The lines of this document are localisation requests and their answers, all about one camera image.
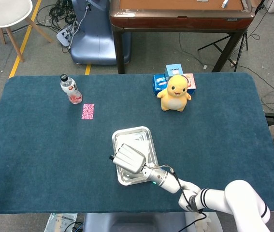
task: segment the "yellow plush toy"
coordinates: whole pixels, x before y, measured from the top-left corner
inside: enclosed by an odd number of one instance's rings
[[[167,88],[157,94],[161,109],[183,111],[191,96],[187,93],[188,80],[181,75],[175,75],[168,81]]]

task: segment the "wire bundle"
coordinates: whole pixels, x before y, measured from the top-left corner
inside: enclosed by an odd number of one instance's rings
[[[38,16],[41,10],[47,7],[52,7],[49,11],[49,17],[51,25],[44,25],[38,21]],[[58,33],[62,28],[65,28],[67,25],[72,25],[76,19],[72,1],[71,0],[57,0],[55,4],[47,5],[41,8],[37,14],[37,22],[38,25],[47,27],[51,29],[53,32]],[[59,26],[59,21],[65,20],[66,25],[63,27]]]
[[[67,229],[68,229],[71,225],[73,225],[73,224],[74,224],[74,226],[72,227],[72,232],[82,232],[82,231],[83,231],[83,229],[81,229],[81,227],[83,226],[83,223],[82,223],[82,222],[79,222],[79,221],[76,221],[76,222],[73,222],[73,223],[69,224],[69,225],[66,227],[66,229],[65,229],[64,232],[68,232]]]

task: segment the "blue box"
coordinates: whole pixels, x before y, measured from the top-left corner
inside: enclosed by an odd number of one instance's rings
[[[181,64],[167,64],[165,69],[165,77],[166,80],[169,79],[169,77],[174,75],[183,75],[183,70]]]
[[[167,80],[164,74],[155,74],[153,76],[153,91],[155,96],[167,87]]]

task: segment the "silver tray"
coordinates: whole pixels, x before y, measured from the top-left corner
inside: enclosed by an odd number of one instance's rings
[[[129,144],[129,141],[148,141],[148,156],[146,156],[146,162],[154,163],[158,166],[154,143],[151,135],[151,131],[147,127],[134,127],[124,130],[117,130],[112,135],[112,144],[114,153],[125,142]],[[116,166],[117,179],[122,185],[133,185],[148,181],[143,173],[132,174],[119,166]]]

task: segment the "pink card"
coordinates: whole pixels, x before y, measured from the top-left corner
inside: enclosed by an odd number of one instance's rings
[[[95,104],[84,104],[81,118],[92,120],[94,117],[94,107]]]

